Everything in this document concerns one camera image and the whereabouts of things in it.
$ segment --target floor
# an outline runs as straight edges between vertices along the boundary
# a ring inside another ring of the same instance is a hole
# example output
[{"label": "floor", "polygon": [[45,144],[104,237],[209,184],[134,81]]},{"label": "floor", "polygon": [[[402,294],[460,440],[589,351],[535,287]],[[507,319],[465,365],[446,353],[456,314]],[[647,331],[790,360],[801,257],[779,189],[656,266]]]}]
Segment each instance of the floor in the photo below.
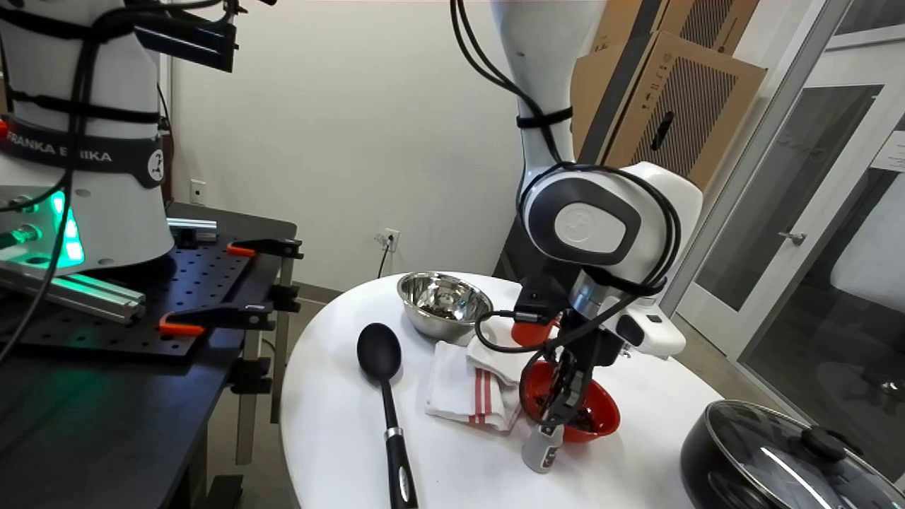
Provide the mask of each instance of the floor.
[{"label": "floor", "polygon": [[[320,312],[320,303],[305,303],[305,312],[294,317],[292,341],[299,336],[305,322]],[[728,399],[757,403],[766,409],[786,410],[780,399],[771,399],[757,379],[747,376],[739,365],[728,363],[702,334],[680,322],[687,334],[687,351],[680,356],[689,370],[711,383]],[[234,465],[234,424],[238,424],[238,399],[223,397],[213,421],[209,421],[209,475],[245,475],[244,509],[298,509],[298,498],[288,483],[281,428],[268,424],[268,399],[258,406],[255,428],[255,462],[248,467]]]}]

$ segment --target table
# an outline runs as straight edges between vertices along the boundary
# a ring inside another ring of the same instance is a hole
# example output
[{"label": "table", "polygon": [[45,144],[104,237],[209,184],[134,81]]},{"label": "table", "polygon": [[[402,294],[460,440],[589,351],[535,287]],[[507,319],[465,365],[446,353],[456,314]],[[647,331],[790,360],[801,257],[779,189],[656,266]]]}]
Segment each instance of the table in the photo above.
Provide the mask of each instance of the table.
[{"label": "table", "polygon": [[[284,221],[199,206],[169,213],[213,218],[223,237],[298,232]],[[277,270],[281,262],[255,262],[234,303],[261,303]],[[183,505],[195,489],[189,472],[203,481],[203,465],[193,462],[203,458],[206,418],[241,348],[244,331],[216,331],[189,365],[15,353],[0,365],[0,508]]]},{"label": "table", "polygon": [[[497,308],[518,298],[514,284],[459,276],[483,288]],[[357,365],[357,336],[384,322],[402,342],[402,375],[394,386],[415,489],[424,509],[684,509],[680,450],[719,399],[680,363],[651,356],[600,368],[619,403],[622,428],[589,447],[564,447],[549,475],[520,465],[527,418],[513,435],[473,431],[424,416],[422,383],[434,345],[404,319],[397,278],[364,284],[326,307],[292,353],[284,389],[284,442],[292,483],[305,509],[381,509],[387,505],[381,399]]]}]

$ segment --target door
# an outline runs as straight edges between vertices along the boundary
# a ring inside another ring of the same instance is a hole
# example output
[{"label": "door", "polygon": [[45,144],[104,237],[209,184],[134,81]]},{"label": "door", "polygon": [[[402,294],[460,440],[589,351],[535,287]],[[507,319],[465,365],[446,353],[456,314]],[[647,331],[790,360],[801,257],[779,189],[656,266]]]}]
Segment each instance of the door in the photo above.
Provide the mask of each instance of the door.
[{"label": "door", "polygon": [[827,51],[680,314],[729,360],[764,331],[905,114],[905,42]]}]

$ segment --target black pot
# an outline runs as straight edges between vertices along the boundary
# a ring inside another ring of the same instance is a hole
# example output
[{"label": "black pot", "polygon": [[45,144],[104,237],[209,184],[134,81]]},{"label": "black pot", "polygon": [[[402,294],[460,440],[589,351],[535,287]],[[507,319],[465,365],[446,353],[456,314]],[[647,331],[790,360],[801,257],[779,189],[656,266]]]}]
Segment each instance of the black pot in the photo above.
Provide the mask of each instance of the black pot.
[{"label": "black pot", "polygon": [[698,509],[905,509],[905,498],[827,428],[712,403],[682,447]]}]

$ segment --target white wall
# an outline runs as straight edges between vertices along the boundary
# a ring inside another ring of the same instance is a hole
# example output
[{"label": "white wall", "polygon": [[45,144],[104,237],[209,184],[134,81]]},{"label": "white wall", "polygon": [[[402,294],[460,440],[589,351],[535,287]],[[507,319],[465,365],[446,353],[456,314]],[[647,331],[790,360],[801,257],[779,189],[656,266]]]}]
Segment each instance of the white wall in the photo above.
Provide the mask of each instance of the white wall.
[{"label": "white wall", "polygon": [[[490,8],[473,7],[494,64]],[[299,225],[298,278],[373,278],[376,232],[402,232],[394,273],[493,273],[513,228],[514,99],[459,56],[446,0],[284,0],[241,21],[234,78],[172,71],[179,195]]]}]

